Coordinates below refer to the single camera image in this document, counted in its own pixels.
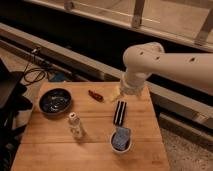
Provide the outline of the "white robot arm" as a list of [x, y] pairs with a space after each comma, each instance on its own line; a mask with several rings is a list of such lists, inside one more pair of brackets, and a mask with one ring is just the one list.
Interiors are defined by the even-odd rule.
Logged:
[[213, 53], [166, 53], [157, 42], [133, 45], [123, 53], [125, 72], [119, 96], [140, 96], [145, 81], [158, 75], [213, 98]]

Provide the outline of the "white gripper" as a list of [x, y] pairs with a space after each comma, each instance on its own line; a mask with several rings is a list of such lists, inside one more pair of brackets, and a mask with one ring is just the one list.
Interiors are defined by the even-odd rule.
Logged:
[[111, 95], [110, 100], [116, 101], [122, 95], [141, 96], [146, 81], [145, 74], [128, 74], [124, 73], [120, 80], [120, 88], [116, 87]]

